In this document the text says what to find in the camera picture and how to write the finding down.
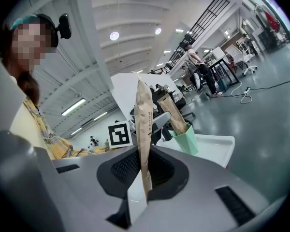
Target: gray floor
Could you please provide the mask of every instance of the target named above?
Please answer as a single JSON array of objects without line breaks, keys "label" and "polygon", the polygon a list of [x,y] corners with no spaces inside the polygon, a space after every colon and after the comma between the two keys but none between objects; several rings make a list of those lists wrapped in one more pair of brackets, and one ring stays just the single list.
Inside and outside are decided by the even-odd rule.
[{"label": "gray floor", "polygon": [[[290,80],[290,45],[254,57],[249,65],[257,65],[258,70],[242,77],[238,69],[243,84],[233,95],[243,93],[246,87],[270,87]],[[224,95],[230,95],[235,87]],[[239,98],[194,96],[195,101],[182,111],[196,114],[194,120],[189,117],[196,133],[235,137],[230,171],[272,202],[290,188],[290,83],[249,94],[253,99],[249,104],[241,104]]]}]

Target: paper bag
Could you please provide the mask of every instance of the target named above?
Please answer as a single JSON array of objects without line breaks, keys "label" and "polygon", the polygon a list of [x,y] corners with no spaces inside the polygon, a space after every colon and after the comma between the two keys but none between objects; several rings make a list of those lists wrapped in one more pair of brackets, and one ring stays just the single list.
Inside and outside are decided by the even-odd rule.
[{"label": "paper bag", "polygon": [[169,111],[171,113],[170,123],[173,126],[174,131],[177,133],[177,135],[185,133],[188,130],[187,124],[169,94],[161,97],[158,100],[158,103],[164,112]]},{"label": "paper bag", "polygon": [[153,121],[153,100],[149,87],[141,80],[137,84],[134,115],[143,186],[147,197],[148,192],[152,189],[151,177],[148,170],[148,156]]}]

